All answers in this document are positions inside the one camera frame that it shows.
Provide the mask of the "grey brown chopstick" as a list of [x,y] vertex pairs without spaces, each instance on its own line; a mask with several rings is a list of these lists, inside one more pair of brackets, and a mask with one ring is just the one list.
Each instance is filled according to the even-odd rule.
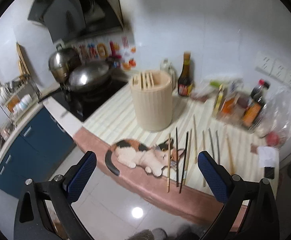
[[217,153],[218,153],[218,164],[220,165],[220,147],[219,147],[219,135],[216,130],[216,142],[217,142]]

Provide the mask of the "black chopstick with tip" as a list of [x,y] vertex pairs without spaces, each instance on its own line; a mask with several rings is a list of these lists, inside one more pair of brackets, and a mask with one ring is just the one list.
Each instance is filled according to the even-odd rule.
[[181,174],[179,194],[181,194],[181,191],[182,191],[182,185],[183,185],[184,175],[185,175],[185,166],[186,166],[187,150],[188,150],[188,138],[189,138],[189,131],[187,131],[187,133],[186,133],[186,144],[185,144],[185,150],[184,150],[184,162],[183,162],[183,166],[182,166],[182,174]]

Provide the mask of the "dark grey chopstick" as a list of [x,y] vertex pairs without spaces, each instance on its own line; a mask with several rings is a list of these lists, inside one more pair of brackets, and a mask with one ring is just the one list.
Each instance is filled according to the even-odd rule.
[[215,158],[215,154],[214,154],[214,145],[213,145],[213,138],[212,138],[212,132],[211,129],[208,129],[209,131],[209,138],[210,138],[210,145],[211,145],[211,151],[212,151],[212,157],[213,159]]

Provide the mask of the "thin wooden chopstick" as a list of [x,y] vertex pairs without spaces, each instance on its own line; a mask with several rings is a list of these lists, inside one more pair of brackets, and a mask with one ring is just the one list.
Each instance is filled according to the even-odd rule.
[[[206,150],[206,144],[205,144],[205,131],[203,130],[202,131],[202,137],[203,137],[203,151],[205,151]],[[203,187],[206,187],[206,180],[205,180],[205,178],[204,178],[204,180],[203,180]]]

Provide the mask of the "blue kitchen cabinet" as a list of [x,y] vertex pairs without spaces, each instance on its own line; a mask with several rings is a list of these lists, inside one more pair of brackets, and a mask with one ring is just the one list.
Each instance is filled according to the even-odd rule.
[[74,147],[73,139],[46,108],[42,108],[3,157],[0,189],[18,198],[27,179],[47,181]]

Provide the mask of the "patterned wooden chopstick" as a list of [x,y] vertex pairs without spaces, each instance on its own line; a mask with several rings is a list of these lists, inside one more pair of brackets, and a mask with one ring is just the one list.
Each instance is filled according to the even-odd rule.
[[197,143],[197,124],[196,117],[193,115],[193,131],[194,131],[194,163],[197,163],[198,143]]

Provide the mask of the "black phone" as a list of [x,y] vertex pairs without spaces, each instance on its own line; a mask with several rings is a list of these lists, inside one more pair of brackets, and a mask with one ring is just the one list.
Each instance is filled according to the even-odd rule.
[[273,180],[275,178],[275,168],[265,167],[264,168],[264,178]]

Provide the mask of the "black induction cooktop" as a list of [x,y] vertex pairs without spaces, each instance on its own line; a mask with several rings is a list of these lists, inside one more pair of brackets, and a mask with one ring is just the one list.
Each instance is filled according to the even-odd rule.
[[88,92],[58,92],[52,98],[83,122],[126,84],[126,81],[109,77],[104,84]]

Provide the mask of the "orange label sauce bottle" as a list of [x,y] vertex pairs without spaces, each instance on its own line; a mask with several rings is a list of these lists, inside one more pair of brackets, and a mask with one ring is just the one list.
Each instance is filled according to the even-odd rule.
[[242,126],[244,128],[251,129],[256,124],[256,119],[266,104],[264,97],[269,88],[270,83],[260,79],[257,86],[251,91],[248,106],[242,116]]

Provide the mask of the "dish rack with bowls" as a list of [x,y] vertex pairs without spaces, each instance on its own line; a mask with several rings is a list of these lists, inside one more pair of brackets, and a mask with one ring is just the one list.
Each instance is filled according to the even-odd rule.
[[41,92],[33,78],[24,74],[0,87],[0,108],[16,126],[40,97]]

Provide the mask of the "steel wok with lid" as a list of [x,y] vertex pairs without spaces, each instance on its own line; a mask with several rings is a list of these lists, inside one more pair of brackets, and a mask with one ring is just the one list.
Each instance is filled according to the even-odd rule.
[[45,96],[41,97],[38,102],[43,102],[50,96],[58,93],[81,93],[88,92],[97,86],[101,86],[111,77],[114,70],[111,61],[93,61],[92,63],[75,68],[60,87]]

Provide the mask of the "stainless steel stock pot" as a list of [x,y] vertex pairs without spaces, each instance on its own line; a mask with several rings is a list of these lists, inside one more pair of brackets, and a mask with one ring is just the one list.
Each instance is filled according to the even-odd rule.
[[49,71],[58,83],[65,83],[70,73],[81,66],[79,53],[72,47],[63,48],[61,44],[56,46],[48,61]]

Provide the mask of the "wooden cutting board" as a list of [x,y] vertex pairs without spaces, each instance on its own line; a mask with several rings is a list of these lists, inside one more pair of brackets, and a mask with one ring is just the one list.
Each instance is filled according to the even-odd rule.
[[18,67],[21,75],[30,75],[30,71],[27,67],[27,64],[25,62],[25,59],[23,57],[22,51],[21,51],[21,46],[19,45],[18,42],[16,42],[16,51],[18,54],[19,62],[18,62]]

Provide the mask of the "black range hood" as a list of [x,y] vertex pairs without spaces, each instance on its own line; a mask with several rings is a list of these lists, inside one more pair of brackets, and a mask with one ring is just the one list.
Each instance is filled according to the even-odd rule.
[[46,27],[53,43],[124,28],[119,0],[34,0],[28,20]]

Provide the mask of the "white wall socket panel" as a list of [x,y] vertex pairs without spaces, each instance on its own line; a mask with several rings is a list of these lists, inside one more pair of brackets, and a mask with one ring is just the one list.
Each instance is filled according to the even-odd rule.
[[265,55],[262,52],[256,54],[255,69],[275,80],[284,83],[291,89],[291,70],[280,60]]

